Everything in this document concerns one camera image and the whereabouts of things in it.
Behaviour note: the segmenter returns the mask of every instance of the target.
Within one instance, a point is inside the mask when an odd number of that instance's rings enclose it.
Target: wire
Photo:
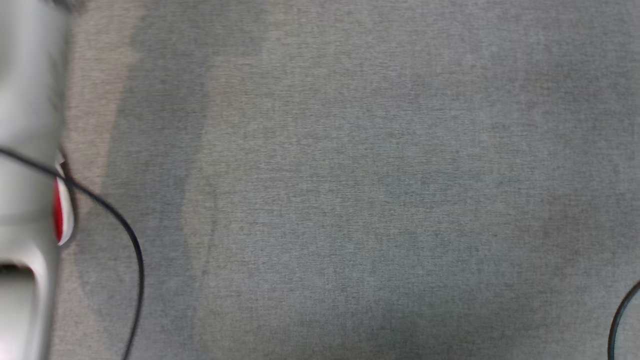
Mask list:
[[[618,305],[618,309],[616,310],[616,314],[613,316],[613,321],[611,322],[611,328],[609,329],[609,341],[607,342],[607,359],[614,360],[614,350],[616,347],[616,334],[618,333],[618,326],[620,325],[620,320],[622,319],[622,314],[625,312],[627,306],[631,303],[631,300],[634,299],[635,295],[640,291],[640,281],[638,281],[631,290],[627,292],[624,299]]]
[[[138,241],[138,237],[136,236],[136,233],[133,231],[133,228],[131,227],[131,225],[129,225],[128,221],[122,216],[122,214],[120,214],[120,212],[113,207],[113,205],[111,205],[108,201],[104,200],[102,197],[93,193],[87,187],[77,183],[70,176],[64,177],[61,174],[59,174],[58,171],[56,171],[55,169],[50,168],[46,165],[39,164],[33,160],[27,159],[26,157],[8,149],[0,148],[0,154],[6,155],[7,157],[13,160],[19,161],[25,165],[29,165],[31,168],[39,170],[49,176],[57,177],[58,179],[61,179],[62,181],[64,181],[68,188],[75,188],[76,190],[79,190],[80,192],[85,194],[87,197],[89,197],[91,200],[95,201],[104,209],[106,209],[108,212],[110,212],[113,215],[113,217],[115,217],[116,220],[118,220],[120,225],[122,225],[122,227],[125,229],[125,231],[127,232],[127,235],[129,235],[129,239],[131,239],[131,244],[133,245],[133,249],[136,252],[136,259],[138,260],[138,299],[136,301],[136,310],[133,317],[133,323],[131,324],[129,339],[127,340],[127,345],[125,347],[124,354],[122,355],[122,359],[127,360],[129,358],[129,354],[131,353],[131,345],[133,345],[133,339],[136,337],[138,324],[140,323],[142,302],[145,294],[145,263],[142,258],[142,249],[140,248],[140,242]]]

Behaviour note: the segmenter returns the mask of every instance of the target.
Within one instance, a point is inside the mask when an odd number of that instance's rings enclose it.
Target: black cable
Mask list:
[[[129,225],[128,221],[120,214],[118,210],[116,210],[113,205],[104,200],[102,197],[96,195],[91,190],[87,189],[85,186],[77,183],[70,176],[64,177],[59,174],[55,169],[49,168],[48,166],[39,164],[35,161],[25,158],[24,156],[17,154],[11,150],[0,148],[0,154],[4,154],[11,159],[17,160],[25,165],[29,165],[30,167],[37,169],[49,176],[57,177],[67,184],[68,188],[75,188],[80,192],[84,193],[91,200],[97,202],[100,206],[110,212],[113,217],[120,222],[120,225],[125,229],[127,235],[131,239],[131,244],[133,245],[133,249],[136,251],[136,259],[138,260],[138,300],[136,303],[136,311],[133,317],[133,323],[131,324],[131,332],[129,333],[129,340],[127,341],[127,346],[125,347],[124,354],[122,356],[123,360],[127,360],[129,358],[129,354],[131,353],[131,345],[133,344],[133,339],[136,337],[136,331],[138,330],[138,324],[140,322],[140,314],[142,310],[142,301],[145,294],[145,264],[142,259],[142,249],[140,248],[140,242],[138,241],[138,237],[136,233]]]
[[[627,306],[631,303],[631,300],[634,299],[635,295],[640,291],[640,281],[638,281],[631,290],[627,292],[620,305],[618,305],[618,310],[616,310],[616,314],[613,316],[613,321],[611,322],[611,328],[609,329],[609,341],[607,342],[607,359],[614,360],[614,350],[616,347],[616,333],[618,333],[618,326],[620,325],[620,320],[622,319],[622,314],[625,312]]]

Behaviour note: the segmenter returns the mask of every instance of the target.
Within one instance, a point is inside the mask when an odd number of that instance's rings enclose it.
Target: red stripe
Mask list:
[[[59,179],[56,179],[56,183],[53,186],[53,225],[56,230],[56,237],[58,242],[62,238],[62,231],[64,229],[64,218],[62,215],[62,203],[60,202],[60,184]]]

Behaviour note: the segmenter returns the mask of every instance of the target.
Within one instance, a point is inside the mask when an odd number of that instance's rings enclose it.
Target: white device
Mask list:
[[[53,164],[60,148],[69,1],[0,0],[0,146]],[[59,252],[51,177],[0,158],[0,360],[47,357]]]

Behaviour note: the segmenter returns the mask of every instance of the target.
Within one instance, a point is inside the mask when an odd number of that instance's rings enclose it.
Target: gray carpet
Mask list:
[[[139,233],[132,359],[604,359],[640,279],[640,3],[93,0],[76,176]],[[52,359],[136,265],[80,202]],[[640,357],[640,300],[620,359]]]

